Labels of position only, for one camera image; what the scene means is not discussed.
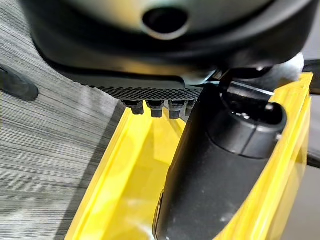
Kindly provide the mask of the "robot left hand black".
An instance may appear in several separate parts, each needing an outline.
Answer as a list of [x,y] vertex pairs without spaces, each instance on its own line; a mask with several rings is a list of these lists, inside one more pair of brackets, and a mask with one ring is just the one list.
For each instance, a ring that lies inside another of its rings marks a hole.
[[188,122],[153,222],[157,240],[212,240],[253,189],[287,123],[317,0],[22,0],[57,72]]

